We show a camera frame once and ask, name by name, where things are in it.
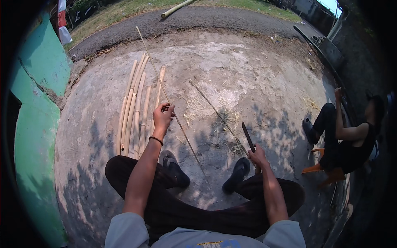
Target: person sitting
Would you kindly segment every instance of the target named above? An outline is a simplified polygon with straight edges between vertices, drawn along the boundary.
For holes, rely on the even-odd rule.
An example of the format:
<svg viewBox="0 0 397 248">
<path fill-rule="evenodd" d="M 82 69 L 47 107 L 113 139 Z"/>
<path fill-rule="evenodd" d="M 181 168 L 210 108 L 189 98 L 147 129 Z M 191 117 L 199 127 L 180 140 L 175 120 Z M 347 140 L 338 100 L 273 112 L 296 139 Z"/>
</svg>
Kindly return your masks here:
<svg viewBox="0 0 397 248">
<path fill-rule="evenodd" d="M 308 118 L 302 122 L 305 135 L 311 144 L 317 144 L 324 135 L 324 155 L 319 164 L 328 174 L 322 186 L 346 179 L 344 175 L 362 167 L 374 149 L 376 135 L 380 132 L 384 104 L 379 95 L 367 95 L 366 122 L 357 127 L 344 127 L 341 110 L 341 88 L 335 89 L 336 109 L 332 103 L 321 108 L 314 125 Z"/>
<path fill-rule="evenodd" d="M 155 109 L 153 136 L 139 160 L 116 156 L 106 164 L 106 178 L 124 199 L 124 206 L 110 222 L 105 247 L 306 247 L 299 223 L 288 220 L 302 206 L 304 190 L 295 182 L 276 178 L 259 146 L 255 153 L 248 152 L 263 173 L 244 180 L 250 163 L 240 158 L 223 186 L 225 192 L 235 191 L 249 200 L 239 206 L 208 211 L 167 191 L 190 183 L 175 156 L 167 150 L 160 153 L 173 110 L 168 103 Z M 157 163 L 159 155 L 162 165 Z M 255 239 L 263 234 L 260 241 Z"/>
</svg>

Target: knife blade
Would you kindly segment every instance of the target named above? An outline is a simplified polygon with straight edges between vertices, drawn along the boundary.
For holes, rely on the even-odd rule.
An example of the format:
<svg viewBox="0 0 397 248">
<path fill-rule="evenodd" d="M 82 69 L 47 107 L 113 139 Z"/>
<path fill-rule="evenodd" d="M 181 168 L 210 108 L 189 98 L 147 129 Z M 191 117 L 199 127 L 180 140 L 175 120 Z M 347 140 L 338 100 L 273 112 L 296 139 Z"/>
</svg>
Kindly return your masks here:
<svg viewBox="0 0 397 248">
<path fill-rule="evenodd" d="M 247 137 L 247 141 L 248 141 L 249 147 L 251 148 L 251 151 L 252 151 L 252 152 L 255 152 L 255 146 L 254 146 L 254 144 L 252 143 L 251 137 L 249 136 L 249 133 L 248 133 L 248 131 L 247 131 L 247 128 L 245 127 L 244 122 L 243 122 L 242 126 L 243 126 L 244 134 L 245 134 L 245 136 Z"/>
</svg>

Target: man's right hand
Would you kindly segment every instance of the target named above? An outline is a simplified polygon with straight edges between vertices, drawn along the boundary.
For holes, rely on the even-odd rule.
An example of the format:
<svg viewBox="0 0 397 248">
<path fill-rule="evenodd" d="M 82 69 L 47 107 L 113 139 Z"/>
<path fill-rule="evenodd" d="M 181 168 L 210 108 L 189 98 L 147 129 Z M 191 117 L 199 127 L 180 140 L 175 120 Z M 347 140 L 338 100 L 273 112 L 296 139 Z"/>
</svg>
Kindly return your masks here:
<svg viewBox="0 0 397 248">
<path fill-rule="evenodd" d="M 264 166 L 270 166 L 268 160 L 266 159 L 265 151 L 262 147 L 255 144 L 256 151 L 252 152 L 248 150 L 248 158 L 256 165 L 263 169 Z"/>
<path fill-rule="evenodd" d="M 175 116 L 173 110 L 175 105 L 170 106 L 168 102 L 160 104 L 153 112 L 154 132 L 153 136 L 163 140 L 167 133 L 167 129 Z"/>
</svg>

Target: black pants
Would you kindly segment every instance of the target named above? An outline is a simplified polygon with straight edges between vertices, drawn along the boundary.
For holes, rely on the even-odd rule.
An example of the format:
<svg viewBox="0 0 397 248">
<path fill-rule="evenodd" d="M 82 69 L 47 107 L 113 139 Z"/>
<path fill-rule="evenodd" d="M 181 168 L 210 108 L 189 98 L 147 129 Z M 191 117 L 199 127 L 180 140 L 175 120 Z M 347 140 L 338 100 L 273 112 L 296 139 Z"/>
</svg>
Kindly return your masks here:
<svg viewBox="0 0 397 248">
<path fill-rule="evenodd" d="M 123 199 L 129 176 L 137 162 L 129 157 L 116 156 L 106 165 L 106 178 Z M 284 193 L 288 216 L 291 216 L 302 206 L 304 190 L 289 180 L 278 179 L 278 182 Z M 208 211 L 188 205 L 166 190 L 175 186 L 175 178 L 157 163 L 144 213 L 145 223 L 150 226 L 150 243 L 177 227 L 252 238 L 264 234 L 270 227 L 263 197 L 262 174 L 252 176 L 237 187 L 236 192 L 250 201 L 224 210 Z"/>
<path fill-rule="evenodd" d="M 320 114 L 314 122 L 313 129 L 319 134 L 324 134 L 324 155 L 320 159 L 320 166 L 331 171 L 339 164 L 339 143 L 336 133 L 336 109 L 332 103 L 326 103 L 321 108 Z"/>
</svg>

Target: sky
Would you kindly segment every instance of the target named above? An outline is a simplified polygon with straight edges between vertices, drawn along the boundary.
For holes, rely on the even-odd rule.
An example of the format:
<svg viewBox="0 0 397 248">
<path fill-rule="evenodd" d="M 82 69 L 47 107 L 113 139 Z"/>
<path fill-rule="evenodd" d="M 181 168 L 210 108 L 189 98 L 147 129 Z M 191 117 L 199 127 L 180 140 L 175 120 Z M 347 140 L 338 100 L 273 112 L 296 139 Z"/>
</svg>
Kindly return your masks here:
<svg viewBox="0 0 397 248">
<path fill-rule="evenodd" d="M 325 7 L 329 8 L 331 10 L 331 12 L 335 14 L 336 5 L 337 5 L 336 0 L 317 0 L 317 1 L 319 1 Z M 338 10 L 338 12 L 336 13 L 336 17 L 339 17 L 340 14 L 342 14 L 342 11 Z"/>
</svg>

